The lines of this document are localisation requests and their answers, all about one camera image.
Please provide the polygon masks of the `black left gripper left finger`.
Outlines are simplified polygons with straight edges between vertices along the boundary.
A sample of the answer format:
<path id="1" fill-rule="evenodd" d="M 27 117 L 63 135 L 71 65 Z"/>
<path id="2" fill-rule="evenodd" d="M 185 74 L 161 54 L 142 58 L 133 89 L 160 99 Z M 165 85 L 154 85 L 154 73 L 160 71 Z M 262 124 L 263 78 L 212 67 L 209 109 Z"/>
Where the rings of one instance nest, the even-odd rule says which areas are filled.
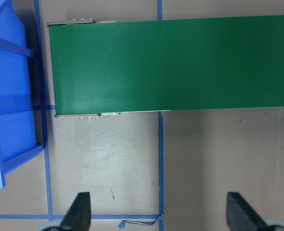
<path id="1" fill-rule="evenodd" d="M 88 231 L 91 223 L 90 193 L 79 192 L 60 224 L 62 231 Z"/>

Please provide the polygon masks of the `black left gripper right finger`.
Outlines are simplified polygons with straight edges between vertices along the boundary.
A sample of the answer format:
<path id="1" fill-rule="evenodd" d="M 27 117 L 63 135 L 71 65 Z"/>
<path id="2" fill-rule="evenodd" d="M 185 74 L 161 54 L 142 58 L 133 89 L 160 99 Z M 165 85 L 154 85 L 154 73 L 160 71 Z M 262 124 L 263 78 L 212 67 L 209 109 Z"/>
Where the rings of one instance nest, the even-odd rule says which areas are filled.
<path id="1" fill-rule="evenodd" d="M 226 222 L 231 231 L 272 230 L 238 192 L 227 193 Z"/>

